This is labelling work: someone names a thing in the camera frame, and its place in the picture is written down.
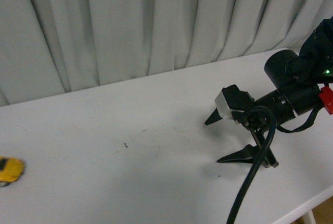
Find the red connector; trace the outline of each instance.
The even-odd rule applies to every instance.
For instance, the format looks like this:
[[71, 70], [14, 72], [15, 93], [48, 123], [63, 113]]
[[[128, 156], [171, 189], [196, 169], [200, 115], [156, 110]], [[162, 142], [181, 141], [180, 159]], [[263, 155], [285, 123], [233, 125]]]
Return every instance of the red connector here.
[[333, 91], [329, 86], [321, 88], [322, 93], [319, 94], [319, 97], [322, 99], [325, 109], [329, 112], [330, 115], [333, 114]]

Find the white curtain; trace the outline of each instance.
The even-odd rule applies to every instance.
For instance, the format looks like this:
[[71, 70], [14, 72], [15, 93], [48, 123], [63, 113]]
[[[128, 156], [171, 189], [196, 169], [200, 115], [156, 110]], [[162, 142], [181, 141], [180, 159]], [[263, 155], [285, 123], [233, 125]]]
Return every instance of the white curtain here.
[[332, 16], [333, 0], [0, 0], [0, 105], [298, 49]]

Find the white tabletop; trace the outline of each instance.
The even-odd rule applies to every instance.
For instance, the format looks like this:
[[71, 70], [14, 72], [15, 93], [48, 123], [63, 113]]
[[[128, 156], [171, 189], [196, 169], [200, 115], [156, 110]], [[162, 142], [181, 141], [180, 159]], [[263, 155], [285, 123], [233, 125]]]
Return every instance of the white tabletop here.
[[[275, 90], [273, 53], [0, 108], [0, 155], [27, 166], [0, 189], [0, 223], [226, 223], [250, 165], [215, 161], [254, 141], [232, 120], [204, 122], [222, 87]], [[289, 224], [333, 195], [332, 121], [321, 110], [304, 132], [276, 132], [280, 165], [259, 169], [236, 223]]]

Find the black cable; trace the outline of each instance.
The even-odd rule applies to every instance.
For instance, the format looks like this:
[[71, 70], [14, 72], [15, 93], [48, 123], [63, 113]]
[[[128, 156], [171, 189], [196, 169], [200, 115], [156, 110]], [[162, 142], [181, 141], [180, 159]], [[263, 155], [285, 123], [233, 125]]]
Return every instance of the black cable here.
[[288, 130], [285, 129], [284, 127], [277, 126], [276, 129], [278, 131], [281, 131], [283, 133], [296, 133], [296, 132], [301, 132], [305, 129], [308, 129], [309, 127], [311, 127], [314, 124], [314, 121], [317, 117], [317, 114], [319, 112], [319, 110], [321, 110], [324, 107], [323, 103], [317, 104], [313, 110], [311, 111], [311, 113], [309, 114], [309, 117], [307, 118], [307, 120], [305, 121], [305, 123], [303, 123], [301, 126], [299, 126], [298, 128], [295, 128], [294, 130]]
[[275, 129], [276, 129], [276, 118], [273, 115], [272, 111], [270, 109], [268, 109], [265, 106], [256, 106], [253, 107], [247, 111], [244, 112], [244, 114], [246, 114], [247, 117], [249, 117], [251, 114], [253, 113], [264, 113], [266, 115], [266, 120], [267, 123], [269, 125], [269, 130], [268, 130], [268, 134], [267, 137], [265, 139], [265, 142], [262, 145], [262, 148], [260, 149], [259, 153], [257, 154], [256, 158], [254, 159], [253, 165], [248, 173], [248, 175], [246, 176], [243, 185], [241, 186], [235, 202], [230, 210], [229, 216], [228, 216], [228, 220], [226, 224], [233, 224], [235, 222], [236, 216], [238, 214], [240, 205], [245, 197], [245, 194], [255, 176], [255, 174], [257, 173], [261, 162], [264, 160], [270, 145], [272, 143], [274, 134], [275, 134]]

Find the toy car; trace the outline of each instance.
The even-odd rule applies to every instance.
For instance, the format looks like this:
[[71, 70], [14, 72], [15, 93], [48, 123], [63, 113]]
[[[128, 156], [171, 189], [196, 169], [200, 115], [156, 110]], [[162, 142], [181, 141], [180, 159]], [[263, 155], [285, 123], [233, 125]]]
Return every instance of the toy car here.
[[17, 181], [24, 171], [24, 162], [16, 158], [0, 156], [0, 187]]

